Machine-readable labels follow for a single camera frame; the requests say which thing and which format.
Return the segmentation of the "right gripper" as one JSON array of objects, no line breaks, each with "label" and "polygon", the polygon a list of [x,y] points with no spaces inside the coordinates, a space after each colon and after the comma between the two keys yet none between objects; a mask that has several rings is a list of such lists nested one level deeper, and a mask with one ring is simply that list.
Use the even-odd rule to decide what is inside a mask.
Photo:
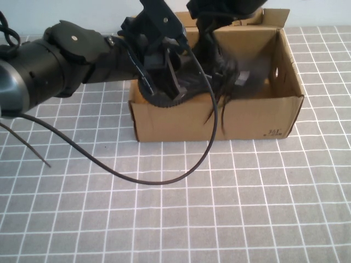
[{"label": "right gripper", "polygon": [[[196,26],[199,31],[199,37],[192,51],[205,74],[220,76],[221,69],[218,63],[220,53],[218,42],[213,33],[218,28],[218,16],[201,15],[197,18]],[[245,85],[249,76],[250,71],[240,71],[235,85]]]}]

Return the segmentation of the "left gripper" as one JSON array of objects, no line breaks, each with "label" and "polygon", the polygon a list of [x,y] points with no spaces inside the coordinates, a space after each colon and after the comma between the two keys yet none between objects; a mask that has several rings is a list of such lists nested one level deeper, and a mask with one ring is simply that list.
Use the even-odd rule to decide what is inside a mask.
[{"label": "left gripper", "polygon": [[180,100],[186,93],[176,72],[184,51],[179,40],[185,28],[176,15],[137,15],[127,17],[107,62],[106,82],[140,79],[151,84],[153,93]]}]

